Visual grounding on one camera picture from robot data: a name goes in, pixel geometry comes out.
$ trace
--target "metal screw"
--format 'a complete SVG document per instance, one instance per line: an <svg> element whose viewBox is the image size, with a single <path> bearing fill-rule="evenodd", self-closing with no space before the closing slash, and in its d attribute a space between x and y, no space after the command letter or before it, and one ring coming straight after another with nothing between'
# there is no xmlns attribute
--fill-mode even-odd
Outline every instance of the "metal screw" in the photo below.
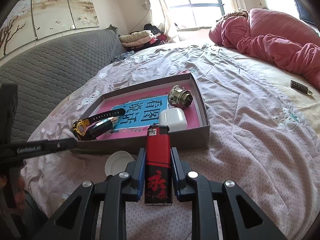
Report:
<svg viewBox="0 0 320 240"><path fill-rule="evenodd" d="M196 178L196 177L198 177L198 173L196 173L195 171L189 171L188 172L188 176L190 177L190 178Z"/></svg>
<svg viewBox="0 0 320 240"><path fill-rule="evenodd" d="M82 182L83 187L90 187L91 185L92 185L92 182L90 180L86 180L86 181Z"/></svg>
<svg viewBox="0 0 320 240"><path fill-rule="evenodd" d="M120 172L119 173L119 177L122 178L122 179L127 178L127 177L129 177L129 173L127 173L125 171Z"/></svg>
<svg viewBox="0 0 320 240"><path fill-rule="evenodd" d="M232 180L227 180L226 182L225 182L225 184L226 184L226 186L227 187L233 187L234 185L235 185L235 183L234 183L234 181L232 181Z"/></svg>

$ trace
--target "electrical cord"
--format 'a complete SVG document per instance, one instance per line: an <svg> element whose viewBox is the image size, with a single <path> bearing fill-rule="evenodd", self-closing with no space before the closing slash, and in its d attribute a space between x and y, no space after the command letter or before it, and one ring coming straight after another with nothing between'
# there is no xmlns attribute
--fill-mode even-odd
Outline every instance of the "electrical cord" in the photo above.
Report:
<svg viewBox="0 0 320 240"><path fill-rule="evenodd" d="M146 15L141 19L140 22L137 23L137 25L136 25L135 27L137 27L137 26L147 17L147 14L148 14L148 12L149 12L150 10L151 10L151 9L149 9L149 10L147 11Z"/></svg>

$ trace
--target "pile of clothes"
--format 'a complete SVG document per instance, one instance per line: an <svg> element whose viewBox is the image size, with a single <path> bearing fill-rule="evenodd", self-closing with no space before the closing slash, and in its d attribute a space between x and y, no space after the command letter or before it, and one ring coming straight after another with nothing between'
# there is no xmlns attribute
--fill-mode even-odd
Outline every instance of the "pile of clothes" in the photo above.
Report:
<svg viewBox="0 0 320 240"><path fill-rule="evenodd" d="M165 44L167 36L156 26L146 24L143 31L122 35L119 36L119 39L127 51L137 52L142 49Z"/></svg>

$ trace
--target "tag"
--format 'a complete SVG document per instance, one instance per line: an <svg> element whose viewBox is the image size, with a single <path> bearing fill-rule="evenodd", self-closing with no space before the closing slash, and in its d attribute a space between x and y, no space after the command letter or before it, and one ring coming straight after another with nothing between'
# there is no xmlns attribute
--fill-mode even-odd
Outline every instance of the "tag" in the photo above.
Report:
<svg viewBox="0 0 320 240"><path fill-rule="evenodd" d="M308 87L306 87L306 86L304 86L304 85L302 85L302 84L300 84L300 83L298 83L296 81L293 81L293 80L290 81L290 87L295 89L295 90L298 90L298 91L300 91L300 92L302 92L302 93L304 93L306 95L310 95L311 96L313 94L309 90Z"/></svg>
<svg viewBox="0 0 320 240"><path fill-rule="evenodd" d="M151 136L151 135L157 135L157 129L150 129L149 136Z"/></svg>

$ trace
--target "floral mural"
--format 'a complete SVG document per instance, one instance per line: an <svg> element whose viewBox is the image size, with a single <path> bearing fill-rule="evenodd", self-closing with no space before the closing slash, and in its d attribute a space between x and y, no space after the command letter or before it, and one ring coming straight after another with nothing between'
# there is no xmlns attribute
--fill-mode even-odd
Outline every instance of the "floral mural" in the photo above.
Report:
<svg viewBox="0 0 320 240"><path fill-rule="evenodd" d="M0 28L0 58L36 39L95 26L92 0L19 0Z"/></svg>
<svg viewBox="0 0 320 240"><path fill-rule="evenodd" d="M16 34L21 32L23 29L28 29L27 32L31 31L31 35L26 35L26 37L22 39L24 43L35 40L30 10L30 0L19 0L9 13L7 19L0 28L0 58L1 56L5 56L7 53L21 46L16 44L17 42L15 41L15 38L17 36Z"/></svg>
<svg viewBox="0 0 320 240"><path fill-rule="evenodd" d="M70 0L69 4L76 28L99 26L92 0Z"/></svg>

